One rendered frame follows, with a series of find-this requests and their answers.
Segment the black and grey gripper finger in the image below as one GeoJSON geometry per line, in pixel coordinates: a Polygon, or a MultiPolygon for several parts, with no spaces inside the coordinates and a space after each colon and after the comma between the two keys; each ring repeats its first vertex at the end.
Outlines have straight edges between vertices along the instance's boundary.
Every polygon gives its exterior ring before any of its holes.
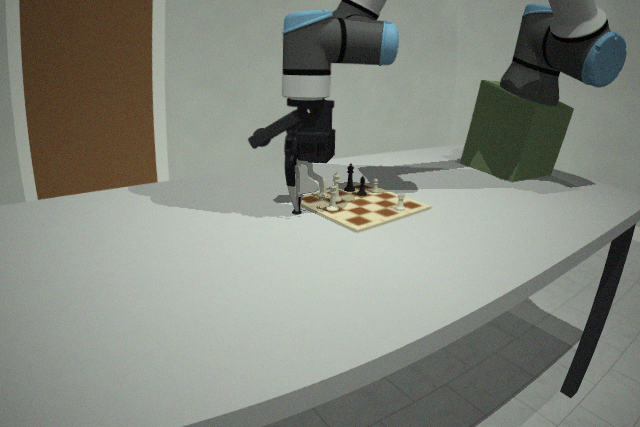
{"type": "MultiPolygon", "coordinates": [[[[318,174],[314,173],[313,171],[313,163],[308,163],[308,161],[299,161],[297,159],[297,164],[298,163],[305,163],[308,166],[308,174],[311,178],[313,178],[314,180],[316,180],[319,183],[319,187],[321,187],[323,185],[323,178],[321,176],[319,176],[318,174]]],[[[298,195],[299,198],[299,209],[301,209],[301,203],[302,203],[302,194],[298,195]]]]}
{"type": "Polygon", "coordinates": [[[292,144],[285,150],[285,176],[290,200],[296,212],[299,212],[298,195],[317,192],[319,183],[308,174],[308,166],[298,163],[292,155],[292,144]]]}

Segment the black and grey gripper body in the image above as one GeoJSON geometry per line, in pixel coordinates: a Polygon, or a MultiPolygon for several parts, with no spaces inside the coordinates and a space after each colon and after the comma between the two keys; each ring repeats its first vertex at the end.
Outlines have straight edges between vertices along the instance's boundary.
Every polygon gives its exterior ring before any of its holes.
{"type": "Polygon", "coordinates": [[[335,130],[332,129],[334,100],[325,100],[324,98],[323,100],[292,100],[287,98],[287,106],[297,107],[297,114],[301,122],[286,130],[284,152],[288,148],[288,144],[292,144],[292,155],[296,160],[308,161],[308,163],[327,163],[335,155],[335,130]],[[310,111],[310,114],[307,110],[310,111]]]}

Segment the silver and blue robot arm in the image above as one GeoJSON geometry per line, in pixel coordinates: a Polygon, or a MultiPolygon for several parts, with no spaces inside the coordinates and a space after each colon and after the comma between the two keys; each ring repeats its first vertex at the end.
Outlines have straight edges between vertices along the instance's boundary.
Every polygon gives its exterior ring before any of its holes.
{"type": "MultiPolygon", "coordinates": [[[[331,63],[392,64],[399,46],[397,27],[386,20],[377,21],[386,1],[342,0],[332,12],[309,10],[286,15],[282,96],[292,100],[328,98],[331,63]]],[[[627,50],[625,39],[609,29],[607,15],[596,7],[595,0],[548,1],[550,6],[531,3],[525,7],[513,60],[500,86],[524,99],[556,106],[560,72],[587,85],[604,87],[622,70],[627,50]]],[[[248,141],[254,149],[264,147],[270,138],[299,122],[296,109],[257,129],[248,141]]]]}

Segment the brown and cream chessboard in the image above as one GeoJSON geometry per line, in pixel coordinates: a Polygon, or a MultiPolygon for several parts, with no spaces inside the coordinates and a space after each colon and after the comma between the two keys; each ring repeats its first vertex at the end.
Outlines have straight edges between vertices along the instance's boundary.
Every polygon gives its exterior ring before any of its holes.
{"type": "Polygon", "coordinates": [[[318,197],[320,192],[302,195],[301,207],[306,208],[326,219],[329,219],[356,233],[366,231],[393,221],[397,221],[426,210],[432,206],[404,197],[404,211],[398,211],[398,194],[378,188],[379,193],[372,193],[373,185],[364,183],[367,195],[359,196],[361,183],[353,184],[355,191],[347,192],[346,186],[338,187],[340,202],[336,202],[338,211],[327,211],[330,204],[330,189],[326,190],[328,197],[318,197]]]}

